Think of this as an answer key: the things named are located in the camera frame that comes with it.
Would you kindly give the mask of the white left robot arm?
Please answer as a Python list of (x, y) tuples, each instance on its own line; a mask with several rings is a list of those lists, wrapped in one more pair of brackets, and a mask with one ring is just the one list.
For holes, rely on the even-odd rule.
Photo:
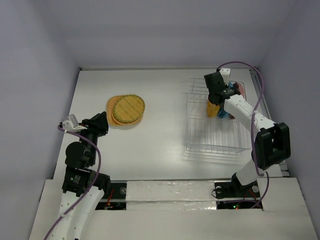
[(99, 201), (111, 191), (111, 178), (100, 172), (102, 155), (98, 139), (108, 133), (105, 111), (78, 122), (74, 114), (58, 125), (64, 134), (78, 137), (65, 150), (65, 175), (58, 218), (46, 240), (80, 240)]

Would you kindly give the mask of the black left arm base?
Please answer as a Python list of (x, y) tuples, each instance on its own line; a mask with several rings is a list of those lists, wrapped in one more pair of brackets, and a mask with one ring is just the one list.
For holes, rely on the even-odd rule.
[(106, 211), (126, 210), (126, 194), (126, 181), (112, 181), (109, 193), (102, 197), (95, 209)]

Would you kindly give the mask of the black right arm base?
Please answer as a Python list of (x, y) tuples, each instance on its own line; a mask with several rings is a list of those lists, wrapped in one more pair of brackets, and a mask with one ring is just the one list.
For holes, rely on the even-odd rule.
[(236, 174), (231, 180), (215, 181), (211, 195), (217, 200), (230, 198), (259, 198), (261, 196), (257, 181), (241, 185)]

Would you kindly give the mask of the square orange woven plate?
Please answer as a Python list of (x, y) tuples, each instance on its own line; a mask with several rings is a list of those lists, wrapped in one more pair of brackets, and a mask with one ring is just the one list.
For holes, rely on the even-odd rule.
[(120, 100), (123, 97), (127, 97), (129, 96), (128, 94), (126, 95), (116, 95), (111, 97), (106, 104), (106, 118), (107, 118), (107, 122), (110, 126), (113, 127), (119, 127), (119, 126), (130, 126), (130, 125), (135, 125), (138, 124), (142, 119), (143, 119), (143, 115), (141, 115), (141, 117), (135, 121), (132, 122), (120, 122), (118, 120), (115, 119), (114, 115), (113, 115), (113, 108), (116, 104), (116, 102), (118, 100)]

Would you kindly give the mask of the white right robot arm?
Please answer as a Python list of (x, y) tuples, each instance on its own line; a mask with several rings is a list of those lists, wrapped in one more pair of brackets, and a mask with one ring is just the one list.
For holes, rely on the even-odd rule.
[(262, 177), (266, 170), (278, 165), (291, 156), (290, 129), (285, 123), (276, 123), (266, 118), (251, 106), (241, 95), (239, 85), (229, 86), (225, 79), (230, 70), (224, 68), (204, 76), (208, 89), (208, 101), (231, 114), (249, 132), (251, 138), (251, 159), (230, 183), (235, 196), (242, 196), (250, 184)]

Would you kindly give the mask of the blue polka dot plate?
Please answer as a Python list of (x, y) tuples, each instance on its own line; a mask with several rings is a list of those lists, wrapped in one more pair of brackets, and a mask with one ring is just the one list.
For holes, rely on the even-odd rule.
[(230, 120), (234, 120), (235, 119), (235, 117), (233, 115), (229, 114), (228, 112), (223, 110), (221, 107), (219, 108), (219, 110), (217, 112), (217, 117), (219, 119), (224, 119), (224, 118), (229, 118)]

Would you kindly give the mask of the yellow polka dot plate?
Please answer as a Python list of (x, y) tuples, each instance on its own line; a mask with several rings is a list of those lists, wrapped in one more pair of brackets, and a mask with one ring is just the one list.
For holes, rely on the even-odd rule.
[(207, 100), (207, 104), (206, 104), (206, 116), (208, 118), (217, 118), (219, 111), (220, 111), (220, 106), (219, 105), (215, 105), (213, 103), (211, 103), (209, 100)]

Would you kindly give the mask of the pink polka dot plate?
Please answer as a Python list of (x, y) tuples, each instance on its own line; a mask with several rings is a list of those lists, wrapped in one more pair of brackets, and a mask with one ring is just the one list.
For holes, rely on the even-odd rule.
[(243, 96), (243, 98), (246, 100), (246, 95), (245, 95), (245, 88), (240, 82), (229, 82), (228, 83), (229, 87), (236, 87), (240, 94)]

